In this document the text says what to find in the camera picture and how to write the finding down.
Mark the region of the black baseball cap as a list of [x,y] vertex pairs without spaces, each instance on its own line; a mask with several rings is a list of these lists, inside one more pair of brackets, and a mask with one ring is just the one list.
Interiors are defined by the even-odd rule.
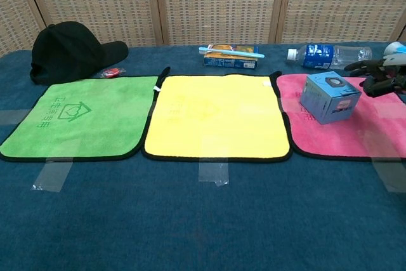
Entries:
[[79,22],[50,24],[32,47],[30,78],[48,86],[78,81],[123,61],[128,53],[125,42],[102,44]]

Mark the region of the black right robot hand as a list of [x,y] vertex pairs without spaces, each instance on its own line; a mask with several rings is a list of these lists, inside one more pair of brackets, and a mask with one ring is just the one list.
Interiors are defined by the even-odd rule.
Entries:
[[380,60],[362,60],[344,68],[351,77],[365,76],[360,83],[369,97],[389,93],[406,95],[406,53],[387,55]]

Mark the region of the small blue cardboard box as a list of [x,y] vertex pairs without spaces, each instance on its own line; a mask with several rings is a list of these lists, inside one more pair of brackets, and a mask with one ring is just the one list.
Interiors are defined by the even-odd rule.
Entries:
[[360,97],[339,74],[323,72],[306,77],[299,102],[320,124],[329,124],[350,118]]

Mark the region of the dark blue table cloth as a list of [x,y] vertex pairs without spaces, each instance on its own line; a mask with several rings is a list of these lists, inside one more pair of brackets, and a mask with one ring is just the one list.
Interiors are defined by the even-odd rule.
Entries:
[[[262,44],[255,69],[206,67],[196,46],[132,48],[124,76],[298,74],[288,45]],[[0,58],[0,110],[32,109],[49,88],[32,55]],[[33,191],[43,162],[0,158],[0,271],[406,271],[406,194],[371,160],[229,162],[229,184],[199,162],[74,161],[60,193]]]

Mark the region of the white blue red cup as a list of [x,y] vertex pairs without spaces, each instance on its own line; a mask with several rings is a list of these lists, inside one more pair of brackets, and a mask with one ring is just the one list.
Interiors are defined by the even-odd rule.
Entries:
[[390,43],[384,50],[384,56],[406,54],[406,46],[398,41]]

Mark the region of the light blue toothbrush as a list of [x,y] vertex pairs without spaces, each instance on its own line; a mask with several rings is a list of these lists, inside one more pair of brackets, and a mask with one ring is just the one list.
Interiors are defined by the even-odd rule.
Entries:
[[251,52],[243,52],[243,51],[233,51],[233,50],[219,50],[219,49],[211,49],[206,47],[199,47],[200,54],[206,54],[210,52],[221,53],[225,55],[233,55],[233,56],[244,56],[249,58],[264,58],[264,54],[261,53],[251,53]]

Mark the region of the yellow microfiber cloth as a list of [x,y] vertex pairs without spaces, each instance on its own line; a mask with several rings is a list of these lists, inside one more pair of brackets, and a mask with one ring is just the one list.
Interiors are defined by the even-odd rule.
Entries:
[[289,121],[269,76],[167,76],[157,86],[142,152],[157,161],[280,162]]

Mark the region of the green microfiber cloth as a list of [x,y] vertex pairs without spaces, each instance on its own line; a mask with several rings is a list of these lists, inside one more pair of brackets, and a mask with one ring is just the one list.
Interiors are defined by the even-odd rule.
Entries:
[[169,74],[84,79],[51,85],[0,144],[13,162],[113,161],[145,141],[159,88]]

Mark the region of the blue orange toothpaste box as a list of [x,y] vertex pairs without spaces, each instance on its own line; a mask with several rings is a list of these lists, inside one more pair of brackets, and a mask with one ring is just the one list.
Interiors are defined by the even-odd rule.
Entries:
[[239,51],[246,53],[259,53],[257,46],[238,44],[209,44],[212,51],[199,51],[204,56],[204,65],[207,67],[228,67],[235,69],[255,69],[258,59],[246,56],[229,55],[214,50]]

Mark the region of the pink microfiber cloth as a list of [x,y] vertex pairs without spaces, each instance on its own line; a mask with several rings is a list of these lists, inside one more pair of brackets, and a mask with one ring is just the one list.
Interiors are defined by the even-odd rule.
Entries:
[[307,74],[276,72],[270,78],[297,153],[317,159],[406,161],[406,100],[397,94],[362,94],[350,118],[320,124],[299,102]]

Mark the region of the woven bamboo folding screen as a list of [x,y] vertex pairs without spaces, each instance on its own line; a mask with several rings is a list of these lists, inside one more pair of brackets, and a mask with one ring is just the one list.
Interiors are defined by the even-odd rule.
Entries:
[[0,0],[0,56],[68,20],[130,47],[406,41],[406,0]]

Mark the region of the small red wrapped candy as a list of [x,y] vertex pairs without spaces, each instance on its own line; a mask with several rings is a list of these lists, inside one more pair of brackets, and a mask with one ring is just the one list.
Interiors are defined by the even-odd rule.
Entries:
[[126,69],[120,67],[112,67],[108,69],[103,69],[100,72],[100,78],[102,79],[113,79],[116,77],[120,77],[121,75],[126,73]]

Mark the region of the clear plastic water bottle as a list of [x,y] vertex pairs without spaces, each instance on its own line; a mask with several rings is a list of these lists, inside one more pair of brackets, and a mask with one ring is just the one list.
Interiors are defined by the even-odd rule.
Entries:
[[287,60],[309,69],[343,70],[347,65],[372,59],[372,50],[363,46],[306,44],[288,49]]

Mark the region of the clear adhesive tape strip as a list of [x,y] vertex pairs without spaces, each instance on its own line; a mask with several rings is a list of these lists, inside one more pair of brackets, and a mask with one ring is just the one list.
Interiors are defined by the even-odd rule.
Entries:
[[60,193],[74,163],[75,151],[54,150],[45,158],[44,166],[34,180],[31,190]]
[[406,194],[406,161],[399,154],[390,157],[371,157],[371,163],[385,189]]
[[229,162],[227,158],[200,158],[199,182],[213,182],[217,187],[229,184]]
[[0,110],[0,126],[19,124],[29,112],[30,109]]

